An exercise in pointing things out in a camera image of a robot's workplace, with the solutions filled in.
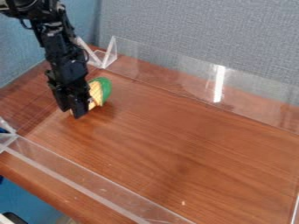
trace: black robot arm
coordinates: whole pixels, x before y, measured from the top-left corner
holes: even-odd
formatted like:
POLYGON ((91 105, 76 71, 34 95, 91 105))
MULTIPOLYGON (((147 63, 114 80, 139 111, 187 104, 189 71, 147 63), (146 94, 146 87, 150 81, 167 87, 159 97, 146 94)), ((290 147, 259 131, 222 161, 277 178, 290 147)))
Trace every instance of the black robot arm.
POLYGON ((60 0, 0 0, 0 13, 34 30, 51 63, 46 75, 58 105, 80 118, 90 111, 88 55, 76 44, 66 6, 60 0))

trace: gray wall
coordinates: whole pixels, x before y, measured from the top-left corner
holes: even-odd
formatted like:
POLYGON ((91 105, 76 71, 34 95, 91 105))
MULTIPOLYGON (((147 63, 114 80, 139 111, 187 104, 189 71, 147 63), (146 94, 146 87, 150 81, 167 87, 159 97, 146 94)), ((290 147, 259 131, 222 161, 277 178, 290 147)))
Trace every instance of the gray wall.
POLYGON ((299 85, 299 1, 102 0, 99 43, 110 37, 299 85))
MULTIPOLYGON (((76 33, 94 43, 99 27, 99 0, 63 0, 76 33)), ((0 87, 43 60, 32 31, 27 31, 16 19, 0 15, 0 87)))

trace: wooden surface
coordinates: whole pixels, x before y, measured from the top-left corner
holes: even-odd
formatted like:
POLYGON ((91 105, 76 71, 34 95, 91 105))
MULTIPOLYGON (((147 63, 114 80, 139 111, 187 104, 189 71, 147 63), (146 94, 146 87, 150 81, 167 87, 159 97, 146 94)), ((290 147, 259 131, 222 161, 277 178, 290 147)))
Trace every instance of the wooden surface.
MULTIPOLYGON (((99 70, 90 78, 108 77, 114 94, 76 121, 56 109, 44 67, 0 91, 2 116, 23 136, 197 223, 290 223, 298 135, 99 70)), ((0 168, 83 223, 133 223, 7 153, 0 168)))

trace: wooden table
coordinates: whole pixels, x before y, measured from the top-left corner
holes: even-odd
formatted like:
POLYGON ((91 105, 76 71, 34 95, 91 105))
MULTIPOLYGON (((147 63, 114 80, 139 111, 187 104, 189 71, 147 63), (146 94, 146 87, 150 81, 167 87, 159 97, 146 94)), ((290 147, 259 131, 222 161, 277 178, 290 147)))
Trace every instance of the wooden table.
MULTIPOLYGON (((122 60, 126 69, 130 59, 122 60)), ((174 74, 141 65, 145 77, 174 74)), ((54 103, 47 67, 43 62, 0 90, 0 116, 20 135, 197 223, 291 222, 297 134, 95 68, 90 78, 108 77, 114 94, 103 108, 75 120, 54 103)), ((234 88, 226 91, 247 99, 237 100, 243 108, 250 109, 249 102, 285 105, 234 88)), ((83 223, 134 223, 8 153, 0 155, 0 175, 83 223)))

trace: green object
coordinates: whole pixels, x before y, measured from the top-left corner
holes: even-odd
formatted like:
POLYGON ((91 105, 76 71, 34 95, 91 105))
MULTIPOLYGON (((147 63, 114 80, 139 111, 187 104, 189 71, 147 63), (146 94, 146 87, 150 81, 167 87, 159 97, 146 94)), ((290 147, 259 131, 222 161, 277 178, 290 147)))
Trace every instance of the green object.
POLYGON ((112 92, 112 84, 108 78, 104 77, 98 77, 92 81, 98 81, 102 86, 102 91, 103 91, 103 103, 107 101, 111 92, 112 92))

